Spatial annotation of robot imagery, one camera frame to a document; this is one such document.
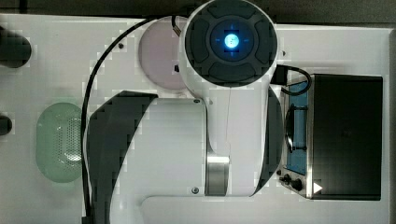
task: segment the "mint green pad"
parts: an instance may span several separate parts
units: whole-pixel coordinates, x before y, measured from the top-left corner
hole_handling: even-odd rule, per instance
[[[81,109],[69,103],[49,106],[37,122],[35,161],[48,179],[57,183],[81,176]]]

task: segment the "blue led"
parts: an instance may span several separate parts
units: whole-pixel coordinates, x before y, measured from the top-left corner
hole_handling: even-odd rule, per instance
[[[229,34],[224,38],[224,43],[227,48],[233,49],[239,44],[239,38],[237,35]]]

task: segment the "white table surface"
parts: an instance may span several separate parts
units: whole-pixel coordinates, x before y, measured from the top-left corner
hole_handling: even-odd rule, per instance
[[[0,15],[0,26],[28,37],[32,58],[19,69],[0,67],[0,112],[12,133],[0,137],[0,223],[80,223],[81,178],[49,181],[35,164],[35,126],[49,105],[81,106],[89,74],[122,31],[140,20],[37,15]],[[389,30],[277,25],[284,64],[310,73],[375,75],[384,78],[382,198],[379,202],[310,201],[277,183],[276,176],[252,198],[149,198],[147,224],[169,223],[389,223]],[[122,40],[95,82],[90,112],[121,90],[157,90],[140,69],[137,44],[144,28]]]

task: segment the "black circular cap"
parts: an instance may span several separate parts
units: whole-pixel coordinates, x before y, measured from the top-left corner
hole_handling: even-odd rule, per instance
[[[209,3],[192,18],[185,38],[195,72],[220,86],[239,87],[256,81],[276,57],[273,24],[246,1]]]
[[[12,121],[9,117],[0,116],[0,135],[5,135],[11,132]]]

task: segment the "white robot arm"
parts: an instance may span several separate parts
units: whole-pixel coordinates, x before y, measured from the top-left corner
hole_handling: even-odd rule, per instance
[[[152,196],[252,196],[277,43],[274,24],[248,1],[197,8],[179,52],[180,74],[196,99],[125,91],[90,119],[90,223],[143,224],[140,205]]]

